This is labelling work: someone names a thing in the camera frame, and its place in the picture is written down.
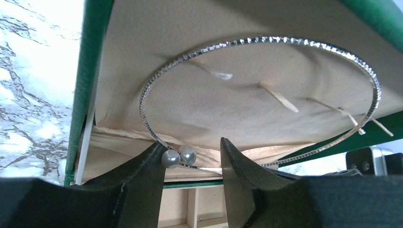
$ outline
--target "cream fabric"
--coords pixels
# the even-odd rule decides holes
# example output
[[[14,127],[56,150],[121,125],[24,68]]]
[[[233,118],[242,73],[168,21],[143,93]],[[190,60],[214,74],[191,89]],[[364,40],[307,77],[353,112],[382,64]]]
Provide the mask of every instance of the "cream fabric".
[[[161,135],[161,138],[170,143],[173,147],[178,147],[171,140]],[[83,174],[83,181],[108,172],[120,164],[136,157],[147,149],[155,141],[150,140],[151,136],[141,136],[135,132],[114,131],[106,128],[94,127],[90,140],[90,147],[87,155],[87,163]],[[246,150],[242,153],[259,164],[273,162],[280,157],[295,152],[304,145],[272,146]],[[195,165],[202,167],[220,167],[220,152],[211,149],[196,148],[197,161]],[[165,181],[194,181],[211,180],[221,178],[221,172],[206,172],[178,167],[167,169]]]
[[[97,126],[147,135],[139,97],[159,67],[196,47],[256,34],[306,37],[357,54],[378,73],[382,85],[375,118],[403,110],[403,55],[337,1],[116,0],[102,53]],[[312,48],[254,44],[196,60],[233,77],[223,81],[183,63],[156,82],[145,104],[151,127],[177,144],[217,151],[220,138],[226,137],[241,150],[306,146],[352,128],[346,116],[307,97],[346,108],[357,121],[372,99],[363,72]],[[275,88],[299,112],[283,107],[259,82]]]

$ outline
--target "rhinestone headband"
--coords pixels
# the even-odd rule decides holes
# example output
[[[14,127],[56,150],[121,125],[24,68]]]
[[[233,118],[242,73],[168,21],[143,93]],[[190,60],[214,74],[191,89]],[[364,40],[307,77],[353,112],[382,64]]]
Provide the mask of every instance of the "rhinestone headband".
[[[350,137],[351,135],[356,133],[358,130],[360,130],[360,128],[362,128],[371,119],[372,115],[375,112],[375,109],[379,105],[379,101],[381,100],[381,85],[379,84],[379,81],[378,81],[378,78],[376,76],[376,73],[362,59],[360,59],[356,55],[352,54],[351,52],[343,50],[343,49],[341,49],[339,47],[336,47],[336,46],[333,46],[333,45],[330,45],[330,44],[327,44],[327,43],[315,41],[315,40],[306,39],[306,38],[256,36],[256,37],[239,38],[239,39],[235,39],[235,40],[231,40],[231,41],[223,41],[223,42],[219,42],[219,43],[214,44],[214,45],[210,45],[210,46],[206,46],[206,47],[203,47],[203,48],[200,48],[200,49],[196,49],[196,50],[190,51],[188,53],[185,53],[183,55],[180,55],[174,61],[172,61],[172,62],[168,63],[167,65],[163,66],[162,68],[160,68],[157,71],[157,73],[155,73],[155,75],[153,75],[153,77],[148,81],[148,83],[144,87],[143,92],[141,93],[141,97],[140,97],[140,106],[139,106],[139,108],[140,108],[140,116],[141,116],[141,119],[142,119],[147,131],[156,139],[156,141],[161,143],[163,146],[165,146],[169,150],[174,150],[174,151],[178,152],[179,154],[181,154],[179,151],[177,151],[176,149],[174,149],[171,146],[169,146],[166,142],[161,140],[155,134],[155,132],[152,130],[152,128],[150,127],[150,124],[148,123],[148,121],[147,121],[147,119],[145,117],[144,102],[145,102],[145,98],[147,97],[148,92],[150,91],[150,88],[154,85],[154,83],[157,81],[157,79],[160,78],[168,70],[170,70],[171,68],[175,67],[176,65],[178,65],[178,64],[180,64],[182,62],[185,62],[185,61],[187,61],[187,60],[189,60],[191,58],[203,55],[203,54],[208,53],[208,52],[212,52],[212,51],[217,50],[217,49],[229,48],[229,47],[240,46],[240,45],[258,44],[258,43],[300,45],[300,46],[307,46],[307,47],[317,48],[317,49],[320,49],[320,50],[324,50],[326,52],[333,53],[335,55],[338,55],[338,56],[340,56],[340,57],[342,57],[342,58],[354,63],[357,67],[361,68],[365,72],[365,74],[367,76],[369,76],[369,79],[370,79],[371,83],[373,84],[373,97],[372,97],[371,106],[370,106],[368,112],[365,114],[365,116],[362,119],[362,121],[360,123],[358,123],[358,125],[356,125],[353,129],[351,129],[350,131],[348,131],[346,134],[342,135],[338,139],[334,140],[333,142],[331,142],[329,144],[326,144],[326,145],[324,145],[324,146],[322,146],[322,147],[320,147],[318,149],[312,150],[310,152],[307,152],[307,153],[304,153],[304,154],[301,154],[301,155],[298,155],[298,156],[295,156],[295,157],[287,158],[287,159],[284,159],[284,160],[271,162],[271,163],[267,163],[267,164],[262,164],[261,165],[262,167],[268,167],[268,166],[271,166],[271,165],[284,164],[284,163],[287,163],[287,162],[296,161],[296,160],[311,156],[313,154],[322,152],[322,151],[324,151],[324,150],[326,150],[326,149],[328,149],[328,148],[330,148],[330,147],[332,147],[332,146],[334,146],[336,144],[339,144],[343,140],[347,139],[348,137]],[[195,166],[195,165],[192,165],[192,164],[186,164],[184,162],[180,162],[179,164],[181,166],[192,168],[192,169],[207,170],[207,171],[221,171],[221,168],[198,167],[198,166]]]

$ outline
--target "marble surface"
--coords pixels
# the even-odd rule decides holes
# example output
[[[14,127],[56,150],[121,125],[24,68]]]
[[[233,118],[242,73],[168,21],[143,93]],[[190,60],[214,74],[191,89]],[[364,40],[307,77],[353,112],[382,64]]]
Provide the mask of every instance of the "marble surface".
[[[299,176],[320,176],[346,170],[345,153],[284,166],[278,170]]]
[[[0,177],[62,184],[83,0],[0,0]]]

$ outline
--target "pearl bead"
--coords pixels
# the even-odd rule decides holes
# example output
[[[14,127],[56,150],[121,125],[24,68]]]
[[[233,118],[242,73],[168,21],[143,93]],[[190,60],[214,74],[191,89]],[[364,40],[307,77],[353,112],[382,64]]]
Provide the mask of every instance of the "pearl bead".
[[[196,161],[197,152],[196,150],[188,145],[183,145],[179,148],[179,152],[181,152],[181,161],[187,165],[193,165]]]
[[[175,150],[167,150],[161,157],[163,166],[167,169],[176,168],[181,161],[181,156]]]

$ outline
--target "green fabric trim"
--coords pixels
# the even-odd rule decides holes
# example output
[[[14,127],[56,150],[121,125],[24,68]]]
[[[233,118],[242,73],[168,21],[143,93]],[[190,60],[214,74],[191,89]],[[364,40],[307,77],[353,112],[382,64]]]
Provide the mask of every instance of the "green fabric trim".
[[[164,189],[190,188],[222,185],[222,180],[188,181],[188,182],[168,182],[164,184]]]
[[[64,186],[74,180],[74,161],[113,3],[113,0],[85,1]]]
[[[393,0],[339,0],[403,53],[403,13]]]
[[[309,160],[317,159],[317,158],[323,158],[327,157],[333,154],[337,153],[343,153],[343,152],[348,152],[348,151],[353,151],[353,150],[358,150],[364,147],[368,146],[373,146],[381,143],[387,143],[390,141],[398,140],[403,138],[403,111],[394,113],[382,118],[377,119],[379,122],[381,122],[386,128],[388,128],[394,136],[391,137],[388,134],[386,134],[382,129],[380,129],[374,122],[370,121],[364,126],[364,130],[366,134],[360,135],[358,133],[353,134],[350,136],[348,139],[342,141],[341,143],[330,147],[327,150],[324,150],[320,153],[314,154],[312,156],[294,161],[294,162],[289,162],[287,164],[282,164],[280,167],[287,166],[287,165],[292,165],[300,162],[306,162]],[[339,138],[341,135],[338,135],[334,138],[331,138],[329,140],[317,143],[313,146],[306,147],[302,150],[299,150],[295,153],[292,153],[291,155],[286,156],[285,158],[290,158],[294,156],[301,155],[303,153],[309,152],[311,150],[315,150],[321,146],[324,146],[337,138]]]

